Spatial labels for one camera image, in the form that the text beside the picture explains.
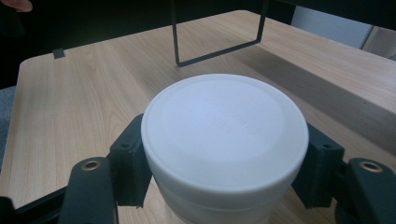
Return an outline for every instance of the screw hole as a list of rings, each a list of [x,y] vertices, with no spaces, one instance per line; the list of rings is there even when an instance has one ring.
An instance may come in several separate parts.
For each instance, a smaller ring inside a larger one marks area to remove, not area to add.
[[[359,166],[367,171],[374,173],[381,173],[383,171],[382,167],[370,161],[361,161],[359,163]]]
[[[81,169],[84,171],[91,171],[98,168],[99,166],[100,166],[99,161],[87,161],[81,166]]]

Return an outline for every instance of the white lid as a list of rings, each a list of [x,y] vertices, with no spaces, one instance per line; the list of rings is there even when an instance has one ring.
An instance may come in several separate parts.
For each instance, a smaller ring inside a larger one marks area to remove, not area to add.
[[[295,173],[308,131],[296,104],[250,77],[179,81],[149,104],[142,139],[157,178],[211,192],[262,189]]]

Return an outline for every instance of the white cylindrical container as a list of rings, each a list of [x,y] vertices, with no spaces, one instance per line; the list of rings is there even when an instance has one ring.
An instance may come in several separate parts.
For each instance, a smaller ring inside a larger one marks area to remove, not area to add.
[[[304,116],[288,96],[225,74],[187,78],[160,92],[141,131],[161,194],[186,223],[264,223],[308,145]]]

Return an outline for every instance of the wood grain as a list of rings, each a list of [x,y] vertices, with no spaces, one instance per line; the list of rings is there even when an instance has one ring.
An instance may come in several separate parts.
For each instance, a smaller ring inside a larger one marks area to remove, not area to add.
[[[259,16],[235,11],[178,26],[186,60],[255,38]],[[105,156],[132,119],[187,77],[254,77],[285,92],[307,121],[346,148],[396,170],[396,63],[267,19],[260,44],[178,68],[163,27],[21,64],[0,195],[20,207],[67,185],[73,165]],[[120,223],[165,223],[151,182],[144,209],[120,208]],[[335,223],[332,208],[305,210],[292,189],[270,223]]]

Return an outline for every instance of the wooden table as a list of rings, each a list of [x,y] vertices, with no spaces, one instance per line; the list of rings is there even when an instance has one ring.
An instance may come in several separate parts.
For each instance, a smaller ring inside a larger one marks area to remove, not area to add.
[[[178,26],[181,60],[255,38],[259,16],[235,11]],[[74,164],[105,156],[150,100],[186,77],[254,77],[285,92],[309,123],[346,148],[396,170],[396,63],[267,19],[260,44],[178,68],[171,27],[21,64],[0,195],[20,207],[67,185]],[[144,209],[120,223],[164,223],[154,181]],[[292,189],[270,223],[334,223],[333,208],[305,210]]]

